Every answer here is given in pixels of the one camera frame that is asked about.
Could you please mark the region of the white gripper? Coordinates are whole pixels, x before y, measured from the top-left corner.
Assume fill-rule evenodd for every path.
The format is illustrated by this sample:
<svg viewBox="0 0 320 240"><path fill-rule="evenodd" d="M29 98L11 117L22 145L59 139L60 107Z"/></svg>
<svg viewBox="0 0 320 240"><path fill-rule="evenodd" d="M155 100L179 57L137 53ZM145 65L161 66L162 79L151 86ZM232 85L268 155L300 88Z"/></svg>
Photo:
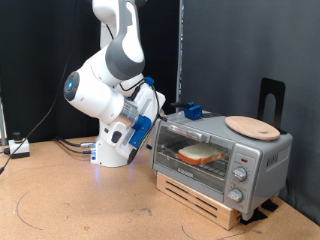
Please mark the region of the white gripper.
<svg viewBox="0 0 320 240"><path fill-rule="evenodd" d="M110 124L103 124L102 140L126 160L132 160L148 136L154 121L159 117L165 102L163 94L156 91L153 81L143 81L134 90L133 99L125 98L120 115Z"/></svg>

